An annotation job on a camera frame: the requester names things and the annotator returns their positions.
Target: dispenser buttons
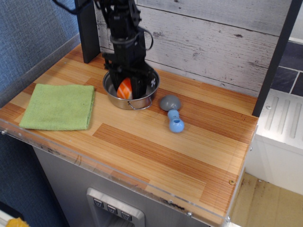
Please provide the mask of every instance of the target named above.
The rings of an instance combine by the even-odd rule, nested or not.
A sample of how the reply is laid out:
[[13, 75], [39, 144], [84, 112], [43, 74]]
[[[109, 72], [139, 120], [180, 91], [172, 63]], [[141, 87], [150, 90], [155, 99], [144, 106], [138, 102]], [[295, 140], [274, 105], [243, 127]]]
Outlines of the dispenser buttons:
[[118, 213], [118, 212], [117, 212], [117, 209], [114, 208], [114, 207], [112, 207], [112, 206], [110, 206], [110, 205], [107, 205], [107, 210], [108, 210], [109, 212], [113, 213], [113, 214], [117, 214], [117, 213]]
[[94, 198], [94, 204], [97, 206], [97, 207], [100, 207], [100, 208], [103, 208], [104, 206], [103, 206], [103, 202], [101, 202], [101, 201], [99, 201], [99, 200], [96, 200], [95, 198]]
[[127, 214], [125, 212], [121, 212], [121, 216], [125, 219], [125, 220], [128, 220], [128, 221], [132, 221], [132, 216], [130, 214]]

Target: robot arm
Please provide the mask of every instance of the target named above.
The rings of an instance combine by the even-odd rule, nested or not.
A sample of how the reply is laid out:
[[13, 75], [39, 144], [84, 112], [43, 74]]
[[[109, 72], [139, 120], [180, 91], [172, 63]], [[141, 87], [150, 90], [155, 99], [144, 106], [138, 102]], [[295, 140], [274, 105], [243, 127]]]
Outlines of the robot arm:
[[[57, 5], [72, 14], [81, 13], [92, 0], [87, 0], [79, 8], [71, 10], [53, 0]], [[94, 0], [96, 7], [102, 11], [107, 27], [110, 28], [110, 41], [114, 46], [114, 53], [104, 53], [105, 67], [115, 90], [125, 78], [130, 78], [133, 99], [138, 99], [146, 93], [150, 75], [153, 73], [145, 62], [146, 47], [144, 32], [151, 36], [151, 49], [153, 39], [150, 32], [139, 27], [141, 21], [140, 11], [134, 0]]]

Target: whitewashed wood backdrop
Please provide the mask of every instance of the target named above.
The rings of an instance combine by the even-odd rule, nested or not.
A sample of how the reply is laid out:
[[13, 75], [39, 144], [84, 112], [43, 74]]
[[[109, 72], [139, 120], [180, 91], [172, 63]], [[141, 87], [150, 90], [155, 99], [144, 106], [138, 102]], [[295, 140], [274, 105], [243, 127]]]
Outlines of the whitewashed wood backdrop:
[[[243, 94], [258, 96], [291, 0], [137, 0], [140, 26], [153, 34], [146, 61]], [[96, 9], [100, 49], [110, 52]], [[146, 46], [151, 39], [145, 35]]]

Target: black vertical pole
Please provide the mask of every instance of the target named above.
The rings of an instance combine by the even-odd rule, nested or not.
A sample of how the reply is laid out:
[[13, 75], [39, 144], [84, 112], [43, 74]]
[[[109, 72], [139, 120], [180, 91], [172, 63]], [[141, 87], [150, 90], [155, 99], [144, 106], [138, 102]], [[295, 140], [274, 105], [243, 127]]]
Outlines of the black vertical pole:
[[290, 4], [280, 37], [278, 39], [276, 49], [273, 54], [273, 58], [269, 64], [269, 68], [267, 70], [265, 79], [263, 81], [263, 85], [261, 87], [254, 111], [252, 113], [253, 116], [259, 117], [266, 101], [267, 95], [269, 93], [271, 84], [274, 80], [274, 76], [276, 74], [277, 68], [281, 61], [282, 55], [286, 48], [288, 39], [294, 27], [294, 23], [297, 19], [300, 7], [302, 5], [302, 0], [293, 0]]
[[[86, 0], [75, 0], [76, 8]], [[89, 63], [100, 53], [94, 2], [77, 15], [83, 60]]]

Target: green towel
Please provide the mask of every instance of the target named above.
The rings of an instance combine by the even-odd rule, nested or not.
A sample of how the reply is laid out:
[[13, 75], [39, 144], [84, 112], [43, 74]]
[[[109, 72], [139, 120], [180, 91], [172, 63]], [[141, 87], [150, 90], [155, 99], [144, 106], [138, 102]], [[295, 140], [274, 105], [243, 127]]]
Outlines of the green towel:
[[37, 84], [19, 126], [56, 131], [87, 129], [94, 96], [93, 86]]

